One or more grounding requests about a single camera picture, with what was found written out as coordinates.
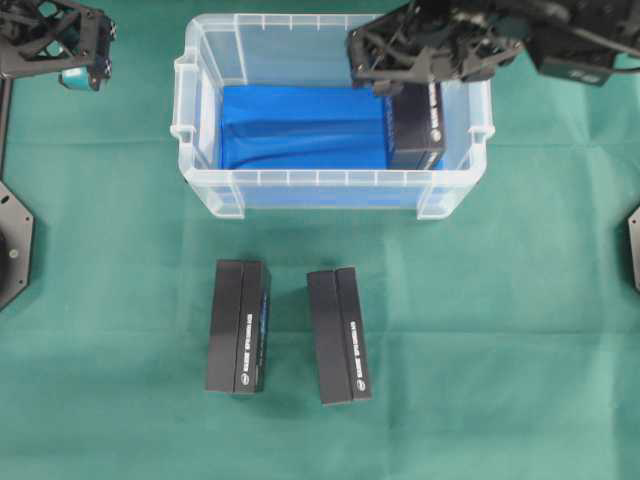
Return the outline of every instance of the blue cloth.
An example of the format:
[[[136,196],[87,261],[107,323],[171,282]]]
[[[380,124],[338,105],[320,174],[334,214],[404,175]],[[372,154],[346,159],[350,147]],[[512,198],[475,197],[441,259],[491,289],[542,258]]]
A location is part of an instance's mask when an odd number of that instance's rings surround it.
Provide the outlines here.
[[[369,89],[225,87],[223,169],[386,169],[382,99]]]

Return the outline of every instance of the green fabric surface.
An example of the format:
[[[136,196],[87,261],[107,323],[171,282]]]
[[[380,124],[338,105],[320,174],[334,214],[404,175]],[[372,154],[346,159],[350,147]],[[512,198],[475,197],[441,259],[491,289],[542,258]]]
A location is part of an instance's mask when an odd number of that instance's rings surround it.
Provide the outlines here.
[[[119,24],[99,94],[16,82],[5,181],[36,219],[0,313],[0,478],[637,479],[640,79],[493,83],[484,179],[409,211],[214,219],[177,169],[172,61],[205,12],[401,2],[96,0]],[[214,264],[273,278],[266,389],[204,391]],[[320,404],[309,271],[358,270],[370,402]]]

